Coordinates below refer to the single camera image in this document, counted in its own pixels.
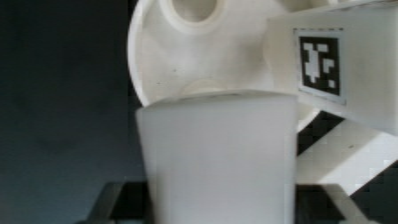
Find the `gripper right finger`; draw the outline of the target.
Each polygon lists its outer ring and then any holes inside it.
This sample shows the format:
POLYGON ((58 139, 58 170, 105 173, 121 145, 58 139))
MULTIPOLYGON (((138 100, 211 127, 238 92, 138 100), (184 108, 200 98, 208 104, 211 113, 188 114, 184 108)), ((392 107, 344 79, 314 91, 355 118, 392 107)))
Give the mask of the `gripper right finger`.
POLYGON ((298 184, 293 224, 376 224, 337 184, 298 184))

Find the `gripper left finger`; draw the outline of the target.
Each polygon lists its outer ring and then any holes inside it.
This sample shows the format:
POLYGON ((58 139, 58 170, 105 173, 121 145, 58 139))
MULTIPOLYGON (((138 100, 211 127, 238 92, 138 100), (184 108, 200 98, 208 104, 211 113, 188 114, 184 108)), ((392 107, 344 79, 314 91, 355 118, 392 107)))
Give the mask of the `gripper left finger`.
POLYGON ((153 224, 145 182, 110 182, 87 218, 76 224, 153 224))

